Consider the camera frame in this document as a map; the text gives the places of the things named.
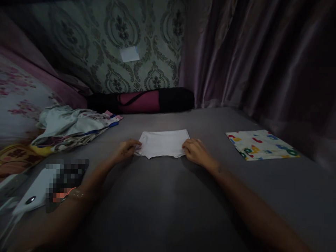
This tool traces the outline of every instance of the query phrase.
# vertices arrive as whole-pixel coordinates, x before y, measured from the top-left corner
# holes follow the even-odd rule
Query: wrist
[[[220,168],[220,163],[213,159],[213,158],[210,158],[204,165],[204,168],[207,169],[209,172],[210,171],[214,171],[214,170],[218,170]]]

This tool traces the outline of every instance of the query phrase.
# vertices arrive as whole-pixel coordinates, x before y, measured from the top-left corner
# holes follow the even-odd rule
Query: yellow fabric
[[[11,174],[18,174],[34,167],[44,157],[37,155],[28,146],[10,145],[0,151],[0,182]]]
[[[32,146],[32,145],[29,145],[29,148],[31,150],[33,150],[36,154],[40,155],[40,156],[43,156],[43,157],[47,157],[49,156],[50,154],[52,154],[53,152],[51,151],[51,148],[53,146],[46,146],[46,147],[42,147],[42,148],[39,148],[37,146]]]

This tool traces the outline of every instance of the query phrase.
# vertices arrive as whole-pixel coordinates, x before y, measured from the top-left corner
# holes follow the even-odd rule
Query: pile of clothes
[[[118,125],[123,119],[109,111],[99,114],[89,109],[75,109],[70,106],[52,106],[42,111],[38,128],[45,129],[32,141],[38,148],[51,147],[51,152],[68,151],[76,146],[85,145]]]

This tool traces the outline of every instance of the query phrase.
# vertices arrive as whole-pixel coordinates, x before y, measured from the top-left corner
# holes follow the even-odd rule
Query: mattress
[[[116,127],[70,153],[54,154],[31,171],[22,195],[48,163],[89,159],[84,179],[118,146],[143,131],[187,129],[208,151],[272,207],[316,251],[336,251],[335,176],[307,157],[245,161],[225,132],[260,130],[232,108],[183,113],[123,115]],[[24,237],[43,222],[44,208],[25,214]],[[69,250],[249,251],[256,246],[220,187],[185,156],[134,156],[117,165],[103,186],[102,200],[76,231]]]

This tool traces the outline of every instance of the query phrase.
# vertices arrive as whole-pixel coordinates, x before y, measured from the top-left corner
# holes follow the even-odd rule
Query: green patterned wall
[[[176,87],[186,13],[184,0],[77,0],[7,9],[47,59],[94,92]],[[123,63],[120,48],[140,60]]]

